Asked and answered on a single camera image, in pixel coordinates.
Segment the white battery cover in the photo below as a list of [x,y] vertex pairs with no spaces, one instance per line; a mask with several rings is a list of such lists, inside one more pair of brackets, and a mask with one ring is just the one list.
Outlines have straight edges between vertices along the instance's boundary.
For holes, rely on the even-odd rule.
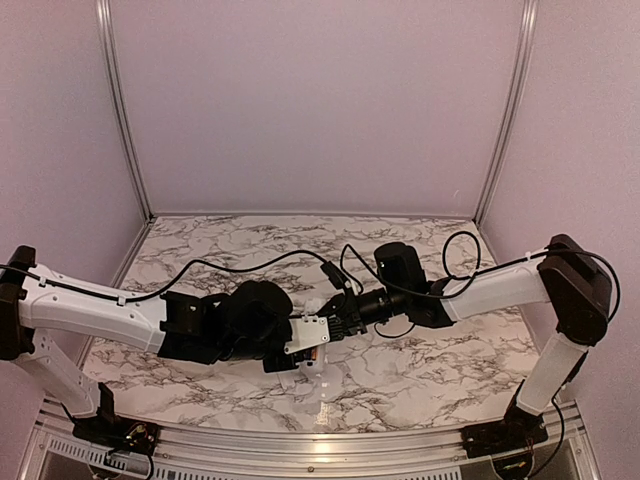
[[284,391],[293,391],[296,388],[298,375],[296,372],[280,372],[277,378]]

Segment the white remote control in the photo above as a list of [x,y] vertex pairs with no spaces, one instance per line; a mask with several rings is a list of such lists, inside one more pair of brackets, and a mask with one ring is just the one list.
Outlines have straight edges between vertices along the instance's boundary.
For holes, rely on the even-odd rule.
[[[326,301],[321,298],[312,298],[311,300],[307,300],[303,309],[304,316],[317,316],[317,311],[325,303]],[[316,347],[318,358],[313,366],[302,366],[302,370],[306,375],[318,376],[323,372],[326,363],[326,346],[328,343]]]

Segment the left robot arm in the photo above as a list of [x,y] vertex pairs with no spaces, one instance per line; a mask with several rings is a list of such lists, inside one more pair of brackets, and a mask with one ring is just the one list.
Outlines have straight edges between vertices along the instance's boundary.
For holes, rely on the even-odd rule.
[[55,344],[60,330],[107,339],[161,358],[204,365],[257,359],[290,369],[329,341],[325,319],[295,315],[289,296],[268,281],[231,294],[144,294],[65,277],[21,246],[1,268],[1,358],[18,365],[106,445],[125,438],[109,393]]

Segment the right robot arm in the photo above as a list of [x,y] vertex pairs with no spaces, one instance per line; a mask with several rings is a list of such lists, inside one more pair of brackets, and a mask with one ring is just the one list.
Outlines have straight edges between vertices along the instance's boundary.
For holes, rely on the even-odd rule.
[[347,289],[327,301],[318,316],[328,321],[329,339],[365,333],[368,326],[398,315],[424,328],[448,328],[480,314],[548,303],[555,331],[529,376],[517,390],[495,438],[515,448],[534,431],[558,391],[579,371],[590,348],[607,333],[621,300],[619,278],[603,257],[582,249],[565,234],[534,253],[468,276],[427,279],[414,247],[391,242],[374,252],[372,276],[380,288],[359,295]]

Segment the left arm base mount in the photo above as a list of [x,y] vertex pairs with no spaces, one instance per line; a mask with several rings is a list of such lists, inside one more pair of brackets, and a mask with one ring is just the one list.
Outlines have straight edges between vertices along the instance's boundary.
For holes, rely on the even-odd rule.
[[159,425],[116,414],[112,391],[102,382],[98,383],[98,391],[99,404],[94,414],[86,418],[70,416],[73,435],[111,450],[152,456]]

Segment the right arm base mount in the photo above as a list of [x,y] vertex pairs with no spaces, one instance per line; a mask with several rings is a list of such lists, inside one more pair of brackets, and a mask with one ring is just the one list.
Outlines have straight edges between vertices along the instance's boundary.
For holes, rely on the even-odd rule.
[[519,408],[516,397],[512,398],[500,420],[463,427],[461,436],[469,458],[530,448],[549,438],[543,416]]

